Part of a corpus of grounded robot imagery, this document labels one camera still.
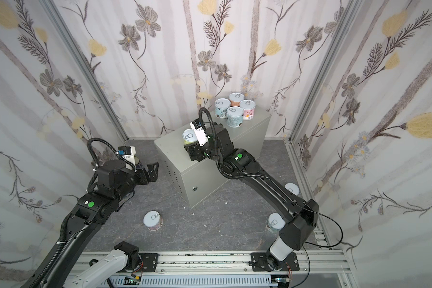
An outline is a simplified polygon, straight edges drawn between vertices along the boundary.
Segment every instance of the wall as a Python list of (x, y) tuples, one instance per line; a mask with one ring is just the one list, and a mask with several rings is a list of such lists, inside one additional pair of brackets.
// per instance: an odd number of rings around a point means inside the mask
[(432, 1), (363, 2), (294, 147), (360, 287), (432, 287)]
[(267, 136), (289, 136), (347, 4), (135, 2), (55, 0), (130, 137), (164, 135), (231, 92), (273, 114)]
[(87, 139), (121, 143), (95, 101), (40, 4), (0, 1), (0, 287), (19, 287), (58, 239), (92, 175)]

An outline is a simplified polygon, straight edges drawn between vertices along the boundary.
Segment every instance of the can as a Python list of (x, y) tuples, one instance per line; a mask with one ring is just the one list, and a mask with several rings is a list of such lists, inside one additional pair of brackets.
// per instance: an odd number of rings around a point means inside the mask
[(242, 125), (243, 109), (238, 106), (229, 107), (227, 109), (227, 125), (236, 128)]
[(194, 143), (198, 140), (193, 129), (184, 130), (182, 133), (182, 138), (184, 139), (184, 145)]
[(285, 188), (295, 195), (298, 195), (300, 193), (300, 188), (294, 183), (285, 184)]
[(150, 231), (157, 231), (163, 225), (163, 218), (157, 211), (150, 211), (144, 216), (143, 222)]
[(230, 106), (240, 106), (240, 102), (244, 99), (245, 97), (242, 93), (232, 93), (229, 95)]
[(243, 109), (243, 120), (251, 120), (254, 117), (254, 108), (256, 103), (253, 100), (243, 100), (240, 102), (240, 108)]
[(215, 101), (215, 114), (216, 117), (224, 119), (226, 118), (227, 108), (230, 107), (230, 100), (226, 98), (219, 98)]
[(285, 221), (280, 214), (272, 213), (267, 219), (266, 226), (272, 233), (278, 233), (285, 226)]

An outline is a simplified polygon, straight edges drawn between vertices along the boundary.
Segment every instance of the marble floor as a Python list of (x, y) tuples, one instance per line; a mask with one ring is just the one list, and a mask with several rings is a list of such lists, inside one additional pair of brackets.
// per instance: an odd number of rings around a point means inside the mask
[[(158, 161), (153, 140), (128, 144), (136, 147), (143, 164)], [(296, 183), (283, 141), (265, 140), (259, 162), (280, 183)], [(158, 231), (150, 231), (142, 222), (151, 210), (163, 217)], [(261, 196), (238, 180), (229, 181), (190, 209), (159, 168), (158, 180), (137, 186), (133, 199), (110, 216), (86, 251), (110, 251), (121, 241), (137, 245), (140, 251), (267, 250), (277, 237), (266, 228), (273, 212)], [(316, 243), (312, 235), (309, 241)], [(305, 244), (305, 249), (317, 248)]]

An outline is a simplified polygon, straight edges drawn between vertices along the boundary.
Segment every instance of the black mounting bracket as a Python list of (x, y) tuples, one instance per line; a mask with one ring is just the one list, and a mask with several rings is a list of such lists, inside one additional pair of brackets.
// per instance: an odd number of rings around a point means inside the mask
[(155, 272), (157, 267), (158, 254), (157, 253), (143, 253), (139, 254), (142, 259), (142, 272)]
[[(291, 271), (300, 270), (300, 264), (298, 262), (298, 257), (296, 256), (296, 253), (291, 252), (284, 261), (289, 265)], [(269, 263), (267, 262), (267, 255), (265, 252), (251, 253), (250, 265), (253, 267), (253, 272), (272, 271), (269, 268)], [(288, 271), (288, 266), (285, 265), (280, 271)]]

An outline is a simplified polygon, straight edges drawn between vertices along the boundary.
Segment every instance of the blue can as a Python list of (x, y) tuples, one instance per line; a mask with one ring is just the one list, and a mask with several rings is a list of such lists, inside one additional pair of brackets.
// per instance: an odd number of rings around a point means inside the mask
[(243, 123), (243, 109), (232, 106), (227, 109), (227, 125), (232, 128), (241, 126)]
[(216, 117), (224, 119), (226, 118), (227, 108), (230, 107), (230, 100), (226, 98), (220, 98), (215, 101), (215, 114)]

